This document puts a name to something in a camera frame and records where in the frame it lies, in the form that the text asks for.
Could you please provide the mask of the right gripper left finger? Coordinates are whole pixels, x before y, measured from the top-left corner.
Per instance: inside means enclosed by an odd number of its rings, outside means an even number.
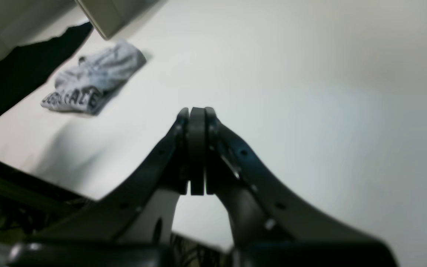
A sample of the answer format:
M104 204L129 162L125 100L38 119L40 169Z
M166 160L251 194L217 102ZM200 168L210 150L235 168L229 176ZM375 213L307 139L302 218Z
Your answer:
M140 166L102 200L15 245L9 267L176 267L181 195L203 195L203 109L183 108Z

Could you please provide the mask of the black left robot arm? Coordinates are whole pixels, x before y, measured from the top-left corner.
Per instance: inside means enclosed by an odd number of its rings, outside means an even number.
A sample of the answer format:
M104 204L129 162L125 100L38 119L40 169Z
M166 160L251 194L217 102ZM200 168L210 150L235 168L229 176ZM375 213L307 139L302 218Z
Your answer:
M90 22L58 37L19 46L0 61L0 116L42 86L70 59L93 31Z

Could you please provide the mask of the black right gripper right finger pad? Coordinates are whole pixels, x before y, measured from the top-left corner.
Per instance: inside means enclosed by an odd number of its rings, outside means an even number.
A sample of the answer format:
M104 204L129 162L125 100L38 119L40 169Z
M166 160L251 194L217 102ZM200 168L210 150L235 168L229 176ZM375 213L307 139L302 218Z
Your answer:
M396 267L379 238L341 223L288 189L205 108L206 191L229 215L232 267Z

